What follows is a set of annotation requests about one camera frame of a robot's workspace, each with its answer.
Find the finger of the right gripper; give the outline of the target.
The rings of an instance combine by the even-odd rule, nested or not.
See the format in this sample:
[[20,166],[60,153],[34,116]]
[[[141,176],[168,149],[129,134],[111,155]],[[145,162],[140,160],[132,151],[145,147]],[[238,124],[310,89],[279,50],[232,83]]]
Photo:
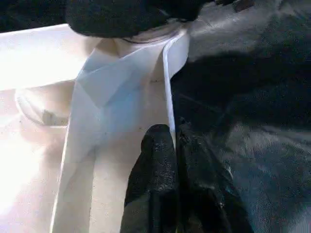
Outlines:
[[66,23],[86,36],[132,37],[174,19],[194,21],[201,8],[200,0],[69,0]]

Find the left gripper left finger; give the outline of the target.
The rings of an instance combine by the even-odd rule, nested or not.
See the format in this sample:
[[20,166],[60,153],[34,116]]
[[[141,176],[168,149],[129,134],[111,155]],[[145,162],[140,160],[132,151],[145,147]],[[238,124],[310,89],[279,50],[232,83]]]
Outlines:
[[151,126],[128,179],[122,233],[174,233],[179,182],[173,139],[167,125]]

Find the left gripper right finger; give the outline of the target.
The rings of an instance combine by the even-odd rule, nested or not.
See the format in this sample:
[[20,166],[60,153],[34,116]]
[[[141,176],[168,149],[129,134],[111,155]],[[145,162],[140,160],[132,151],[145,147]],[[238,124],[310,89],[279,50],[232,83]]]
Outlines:
[[191,124],[178,128],[182,226],[186,233],[251,233],[232,175]]

